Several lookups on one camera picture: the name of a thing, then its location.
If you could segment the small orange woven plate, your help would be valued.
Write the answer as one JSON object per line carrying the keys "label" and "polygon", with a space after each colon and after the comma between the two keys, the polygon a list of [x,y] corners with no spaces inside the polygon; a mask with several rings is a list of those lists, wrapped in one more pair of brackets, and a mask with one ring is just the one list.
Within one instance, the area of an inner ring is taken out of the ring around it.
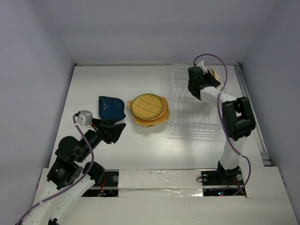
{"label": "small orange woven plate", "polygon": [[219,82],[219,84],[216,86],[216,88],[220,90],[221,89],[221,77],[220,77],[220,75],[214,70],[214,68],[212,66],[209,67],[209,70],[210,70],[212,76],[214,77],[214,79]]}

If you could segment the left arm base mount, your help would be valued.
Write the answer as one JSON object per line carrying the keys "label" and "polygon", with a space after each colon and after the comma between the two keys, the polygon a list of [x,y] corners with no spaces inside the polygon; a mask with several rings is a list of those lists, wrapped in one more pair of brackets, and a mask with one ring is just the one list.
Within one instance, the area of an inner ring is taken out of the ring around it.
{"label": "left arm base mount", "polygon": [[105,171],[101,182],[89,188],[83,197],[118,197],[119,170]]}

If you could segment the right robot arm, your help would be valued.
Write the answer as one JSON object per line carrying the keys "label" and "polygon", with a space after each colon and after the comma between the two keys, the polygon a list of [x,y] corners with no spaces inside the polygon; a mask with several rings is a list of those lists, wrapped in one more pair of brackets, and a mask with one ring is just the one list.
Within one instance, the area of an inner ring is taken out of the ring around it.
{"label": "right robot arm", "polygon": [[188,71],[188,90],[197,99],[216,107],[226,136],[221,159],[215,171],[202,174],[206,185],[229,185],[240,173],[239,159],[246,138],[256,127],[254,114],[247,97],[233,97],[218,87],[218,81],[211,71],[192,66]]}

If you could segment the dark blue plate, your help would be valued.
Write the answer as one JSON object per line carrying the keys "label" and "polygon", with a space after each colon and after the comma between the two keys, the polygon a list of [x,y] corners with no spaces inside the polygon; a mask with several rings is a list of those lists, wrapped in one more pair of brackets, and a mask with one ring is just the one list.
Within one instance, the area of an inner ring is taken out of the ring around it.
{"label": "dark blue plate", "polygon": [[103,120],[116,119],[117,122],[125,119],[125,103],[123,100],[115,97],[98,97],[98,114]]}

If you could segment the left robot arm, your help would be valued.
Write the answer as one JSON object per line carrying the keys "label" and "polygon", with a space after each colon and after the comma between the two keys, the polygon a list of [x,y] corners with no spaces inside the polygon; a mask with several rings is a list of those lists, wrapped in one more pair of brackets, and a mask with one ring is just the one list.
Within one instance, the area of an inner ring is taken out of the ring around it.
{"label": "left robot arm", "polygon": [[94,149],[101,143],[116,143],[126,127],[116,120],[91,118],[80,122],[73,116],[81,140],[66,136],[59,142],[39,201],[18,221],[19,225],[60,225],[81,196],[105,178],[105,169],[95,161]]}

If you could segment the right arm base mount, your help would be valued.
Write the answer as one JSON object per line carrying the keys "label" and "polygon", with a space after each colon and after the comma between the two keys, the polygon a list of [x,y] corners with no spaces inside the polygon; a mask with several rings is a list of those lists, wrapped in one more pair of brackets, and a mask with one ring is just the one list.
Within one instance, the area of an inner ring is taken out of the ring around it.
{"label": "right arm base mount", "polygon": [[216,170],[201,171],[201,175],[196,179],[202,183],[203,196],[246,196],[241,170],[232,177],[222,180]]}

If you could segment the triangular woven orange plate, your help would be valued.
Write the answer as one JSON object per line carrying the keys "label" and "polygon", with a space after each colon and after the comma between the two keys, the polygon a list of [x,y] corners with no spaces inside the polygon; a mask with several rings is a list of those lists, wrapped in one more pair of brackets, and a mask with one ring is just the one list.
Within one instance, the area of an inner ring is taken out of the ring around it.
{"label": "triangular woven orange plate", "polygon": [[132,106],[132,100],[128,101],[127,105],[128,105],[128,108],[131,112],[131,114],[133,115],[133,118],[134,118],[134,121],[137,125],[139,126],[145,126],[145,127],[152,127],[155,125],[155,123],[153,121],[150,121],[150,120],[143,120],[143,119],[140,119],[138,117],[136,117],[134,114],[133,114],[133,111],[131,109],[131,106]]}

